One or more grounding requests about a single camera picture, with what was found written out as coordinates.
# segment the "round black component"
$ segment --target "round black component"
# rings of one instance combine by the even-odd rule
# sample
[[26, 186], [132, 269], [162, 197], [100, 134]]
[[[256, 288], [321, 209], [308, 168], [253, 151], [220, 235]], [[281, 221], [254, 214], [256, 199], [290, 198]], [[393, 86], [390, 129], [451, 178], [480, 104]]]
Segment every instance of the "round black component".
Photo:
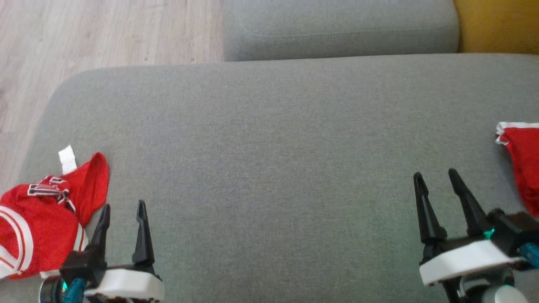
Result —
[[39, 303], [61, 303], [64, 298], [64, 280], [61, 276], [48, 277], [39, 289]]

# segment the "gray cushion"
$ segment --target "gray cushion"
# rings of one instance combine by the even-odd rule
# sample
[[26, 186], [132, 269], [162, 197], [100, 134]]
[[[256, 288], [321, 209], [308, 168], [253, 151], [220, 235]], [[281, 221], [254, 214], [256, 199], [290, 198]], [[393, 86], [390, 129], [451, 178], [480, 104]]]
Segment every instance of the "gray cushion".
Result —
[[[130, 261], [145, 199], [167, 302], [445, 302], [419, 276], [412, 175], [453, 237], [466, 228], [450, 167], [486, 211], [522, 210], [494, 132], [536, 122], [538, 67], [449, 54], [86, 72], [52, 97], [20, 181], [59, 174], [68, 144], [79, 164], [103, 152], [108, 261]], [[531, 302], [537, 279], [517, 275]]]
[[451, 0], [228, 0], [227, 61], [457, 51]]

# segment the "red fabric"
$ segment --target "red fabric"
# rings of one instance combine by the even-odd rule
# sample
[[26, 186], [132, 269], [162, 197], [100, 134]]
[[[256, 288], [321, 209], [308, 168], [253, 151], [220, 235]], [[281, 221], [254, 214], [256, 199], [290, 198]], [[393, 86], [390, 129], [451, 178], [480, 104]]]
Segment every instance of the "red fabric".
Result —
[[96, 153], [72, 173], [48, 176], [39, 183], [20, 184], [0, 198], [0, 206], [6, 210], [4, 213], [15, 212], [21, 216], [31, 232], [31, 239], [25, 237], [23, 251], [19, 251], [17, 231], [7, 219], [0, 217], [0, 245], [17, 259], [19, 254], [25, 255], [24, 250], [31, 248], [33, 242], [29, 267], [21, 274], [12, 274], [11, 279], [26, 278], [61, 267], [75, 243], [77, 246], [81, 243], [81, 237], [77, 235], [79, 223], [86, 226], [92, 214], [105, 203], [108, 174], [105, 157]]
[[513, 161], [516, 186], [528, 211], [539, 217], [539, 128], [503, 128], [499, 140], [505, 146]]

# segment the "green led light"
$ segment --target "green led light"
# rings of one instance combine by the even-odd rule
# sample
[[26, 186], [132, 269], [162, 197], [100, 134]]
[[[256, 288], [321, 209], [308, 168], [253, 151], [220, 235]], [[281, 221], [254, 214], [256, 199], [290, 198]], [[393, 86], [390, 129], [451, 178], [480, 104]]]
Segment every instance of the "green led light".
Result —
[[490, 237], [492, 237], [492, 234], [494, 233], [494, 229], [491, 229], [489, 231], [485, 231], [483, 235], [485, 235], [485, 239], [490, 240]]

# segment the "floor plank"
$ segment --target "floor plank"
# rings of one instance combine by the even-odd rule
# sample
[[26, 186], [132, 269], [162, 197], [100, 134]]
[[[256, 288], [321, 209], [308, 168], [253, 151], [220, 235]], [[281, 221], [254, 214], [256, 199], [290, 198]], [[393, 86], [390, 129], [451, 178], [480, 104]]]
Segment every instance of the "floor plank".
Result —
[[85, 70], [223, 61], [223, 0], [0, 0], [0, 193], [54, 90]]

